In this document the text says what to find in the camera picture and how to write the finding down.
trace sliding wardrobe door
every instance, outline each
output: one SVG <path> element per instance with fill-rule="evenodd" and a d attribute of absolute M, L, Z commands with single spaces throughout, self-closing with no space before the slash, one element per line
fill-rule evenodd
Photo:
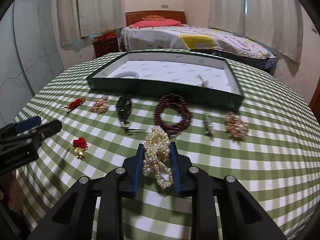
<path fill-rule="evenodd" d="M 12 8 L 0 22 L 0 128 L 11 123 L 32 98 L 14 46 Z"/>
<path fill-rule="evenodd" d="M 63 71 L 53 34 L 50 0 L 15 0 L 13 27 L 23 70 L 36 94 Z"/>

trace wooden door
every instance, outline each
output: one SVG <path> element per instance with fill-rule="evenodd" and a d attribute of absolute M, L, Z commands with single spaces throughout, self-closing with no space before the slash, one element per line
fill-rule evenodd
<path fill-rule="evenodd" d="M 316 119 L 320 122 L 320 79 L 318 82 L 318 86 L 316 88 L 316 92 L 310 102 L 310 108 L 312 112 L 315 114 Z"/>

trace jewelry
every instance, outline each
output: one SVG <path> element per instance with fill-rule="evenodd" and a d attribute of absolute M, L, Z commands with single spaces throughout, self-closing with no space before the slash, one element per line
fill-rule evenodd
<path fill-rule="evenodd" d="M 126 71 L 126 72 L 119 73 L 112 78 L 124 78 L 124 77 L 132 77 L 132 78 L 138 79 L 139 74 L 137 72 L 133 72 L 133 71 Z"/>
<path fill-rule="evenodd" d="M 213 140 L 214 137 L 216 137 L 216 131 L 213 129 L 212 122 L 210 120 L 210 116 L 207 113 L 204 113 L 204 128 L 205 128 L 205 134 L 210 136 L 211 140 Z"/>
<path fill-rule="evenodd" d="M 172 108 L 181 115 L 182 120 L 174 125 L 167 125 L 161 120 L 161 113 L 166 108 Z M 192 113 L 189 112 L 187 104 L 179 95 L 170 94 L 161 98 L 155 109 L 155 124 L 160 126 L 169 137 L 187 129 L 191 123 Z"/>
<path fill-rule="evenodd" d="M 75 101 L 71 102 L 68 106 L 60 106 L 60 109 L 68 108 L 67 114 L 75 110 L 78 106 L 82 106 L 85 103 L 85 98 L 78 98 Z"/>
<path fill-rule="evenodd" d="M 93 106 L 90 108 L 91 112 L 102 114 L 109 110 L 110 103 L 108 96 L 98 99 L 93 103 Z"/>
<path fill-rule="evenodd" d="M 204 88 L 208 87 L 208 85 L 209 85 L 209 83 L 210 83 L 209 80 L 204 81 L 203 78 L 202 78 L 202 76 L 200 76 L 200 75 L 198 75 L 198 78 L 199 78 L 199 79 L 201 80 L 201 82 L 202 82 L 202 84 L 201 84 L 202 87 L 204 87 Z"/>
<path fill-rule="evenodd" d="M 75 147 L 75 154 L 78 159 L 84 159 L 84 151 L 87 149 L 87 142 L 83 137 L 73 140 L 73 147 Z"/>
<path fill-rule="evenodd" d="M 224 122 L 226 125 L 226 131 L 235 138 L 241 138 L 249 132 L 248 125 L 233 112 L 226 114 Z"/>
<path fill-rule="evenodd" d="M 144 144 L 145 155 L 142 172 L 144 175 L 155 173 L 158 185 L 167 188 L 173 184 L 171 168 L 164 164 L 169 160 L 170 155 L 169 137 L 160 126 L 153 127 L 151 131 L 152 133 L 148 134 Z M 162 177 L 161 170 L 169 175 L 167 181 Z"/>
<path fill-rule="evenodd" d="M 130 122 L 128 118 L 132 112 L 131 95 L 122 95 L 116 104 L 116 111 L 118 114 L 121 127 L 124 129 L 126 135 L 134 135 L 137 133 L 145 132 L 146 130 L 129 129 Z"/>

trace red cord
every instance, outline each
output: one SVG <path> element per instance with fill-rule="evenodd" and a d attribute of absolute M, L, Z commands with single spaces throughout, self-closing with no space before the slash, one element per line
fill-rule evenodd
<path fill-rule="evenodd" d="M 79 139 L 73 140 L 73 147 L 75 148 L 82 148 L 82 149 L 86 149 L 87 148 L 87 142 L 85 141 L 85 139 L 83 137 L 80 137 Z"/>
<path fill-rule="evenodd" d="M 78 98 L 75 101 L 71 102 L 69 106 L 60 106 L 60 109 L 68 108 L 67 114 L 75 110 L 78 106 L 81 106 L 85 103 L 85 98 Z"/>

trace wooden headboard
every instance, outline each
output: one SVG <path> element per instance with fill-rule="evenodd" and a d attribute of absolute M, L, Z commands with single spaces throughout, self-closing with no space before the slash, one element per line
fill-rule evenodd
<path fill-rule="evenodd" d="M 127 26 L 136 22 L 142 21 L 142 18 L 148 15 L 159 15 L 166 19 L 180 21 L 182 24 L 187 24 L 186 15 L 179 11 L 139 11 L 125 13 Z"/>

